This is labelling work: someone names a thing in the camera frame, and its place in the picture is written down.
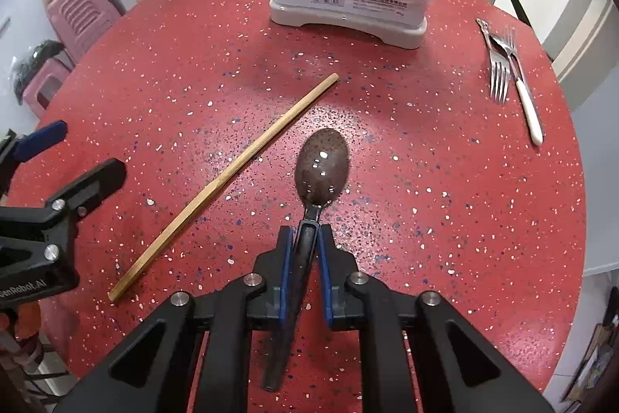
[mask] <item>wooden chopstick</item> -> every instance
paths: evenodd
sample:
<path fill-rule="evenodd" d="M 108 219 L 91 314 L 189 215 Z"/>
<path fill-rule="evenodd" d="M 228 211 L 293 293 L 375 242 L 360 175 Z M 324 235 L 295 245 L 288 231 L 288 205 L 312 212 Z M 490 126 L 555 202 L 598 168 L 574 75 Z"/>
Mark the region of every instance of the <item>wooden chopstick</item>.
<path fill-rule="evenodd" d="M 196 196 L 182 212 L 177 215 L 174 220 L 161 232 L 161 234 L 153 241 L 152 244 L 137 258 L 131 268 L 123 275 L 123 278 L 109 292 L 110 301 L 115 302 L 122 296 L 125 291 L 131 286 L 135 279 L 148 268 L 157 255 L 163 251 L 185 228 L 187 224 L 192 222 L 199 213 L 204 210 L 206 205 L 211 202 L 214 196 L 224 187 L 240 169 L 262 148 L 265 147 L 279 132 L 281 132 L 290 122 L 299 116 L 308 106 L 310 106 L 324 91 L 332 86 L 339 79 L 338 75 L 333 73 L 326 78 L 322 83 L 315 87 L 305 97 L 290 108 L 290 110 L 278 119 L 270 128 L 264 132 L 251 146 L 249 146 L 239 157 L 237 157 L 224 171 L 219 174 L 213 181 L 209 183 Z"/>

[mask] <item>pink plastic stool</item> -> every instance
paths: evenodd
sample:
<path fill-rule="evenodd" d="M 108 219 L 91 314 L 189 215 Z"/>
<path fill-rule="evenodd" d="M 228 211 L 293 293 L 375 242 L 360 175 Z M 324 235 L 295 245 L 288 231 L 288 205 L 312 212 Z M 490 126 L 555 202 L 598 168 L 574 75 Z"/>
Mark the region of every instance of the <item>pink plastic stool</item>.
<path fill-rule="evenodd" d="M 32 78 L 26 90 L 24 90 L 23 99 L 38 117 L 43 115 L 47 105 L 60 89 L 69 72 L 69 69 L 60 61 L 49 58 Z"/>
<path fill-rule="evenodd" d="M 120 13 L 108 0 L 53 0 L 47 6 L 47 16 L 77 63 Z"/>

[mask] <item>metal spoon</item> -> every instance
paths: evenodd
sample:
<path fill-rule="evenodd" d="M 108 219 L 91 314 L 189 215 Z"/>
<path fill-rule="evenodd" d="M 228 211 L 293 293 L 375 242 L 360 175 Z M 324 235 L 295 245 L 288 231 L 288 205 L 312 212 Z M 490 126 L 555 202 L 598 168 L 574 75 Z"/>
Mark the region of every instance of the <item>metal spoon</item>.
<path fill-rule="evenodd" d="M 286 299 L 282 301 L 285 312 L 280 329 L 271 337 L 271 351 L 264 371 L 262 387 L 276 391 L 282 386 L 284 371 L 295 337 L 296 318 L 307 289 L 316 239 L 318 220 L 325 207 L 337 199 L 349 173 L 349 151 L 344 138 L 331 128 L 313 133 L 296 159 L 296 192 L 305 211 L 299 222 L 295 246 L 290 258 Z"/>

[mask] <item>spoon handle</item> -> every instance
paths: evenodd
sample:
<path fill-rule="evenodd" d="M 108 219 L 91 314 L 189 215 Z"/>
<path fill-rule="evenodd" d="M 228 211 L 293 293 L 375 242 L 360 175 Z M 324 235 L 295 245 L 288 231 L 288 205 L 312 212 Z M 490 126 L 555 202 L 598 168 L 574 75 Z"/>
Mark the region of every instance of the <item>spoon handle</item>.
<path fill-rule="evenodd" d="M 271 392 L 279 390 L 282 386 L 288 357 L 295 340 L 296 319 L 301 311 L 308 286 L 319 227 L 316 221 L 303 219 L 299 222 L 287 279 L 282 281 L 282 290 L 286 290 L 282 299 L 284 320 L 271 336 L 270 352 L 262 380 L 262 388 Z"/>

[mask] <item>silver screw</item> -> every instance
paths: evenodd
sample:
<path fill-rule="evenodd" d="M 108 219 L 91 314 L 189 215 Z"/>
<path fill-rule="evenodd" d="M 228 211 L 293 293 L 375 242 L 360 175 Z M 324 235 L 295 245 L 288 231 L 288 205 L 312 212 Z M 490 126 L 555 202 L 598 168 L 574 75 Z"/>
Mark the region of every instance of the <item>silver screw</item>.
<path fill-rule="evenodd" d="M 351 282 L 355 285 L 363 285 L 364 283 L 368 283 L 369 277 L 367 274 L 363 272 L 352 272 L 351 273 Z"/>
<path fill-rule="evenodd" d="M 58 249 L 56 244 L 49 244 L 43 251 L 43 255 L 48 261 L 54 262 L 60 255 L 60 249 Z"/>
<path fill-rule="evenodd" d="M 243 277 L 243 283 L 245 285 L 249 285 L 250 287 L 255 287 L 256 285 L 260 285 L 262 283 L 262 276 L 259 273 L 248 273 Z"/>
<path fill-rule="evenodd" d="M 64 209 L 64 200 L 62 198 L 58 198 L 58 200 L 54 200 L 51 204 L 52 209 L 56 211 L 60 211 Z"/>
<path fill-rule="evenodd" d="M 422 301 L 429 307 L 435 307 L 441 302 L 441 296 L 438 292 L 426 291 L 422 294 Z"/>
<path fill-rule="evenodd" d="M 190 296 L 185 291 L 179 291 L 172 294 L 169 300 L 175 307 L 182 307 L 190 300 Z"/>

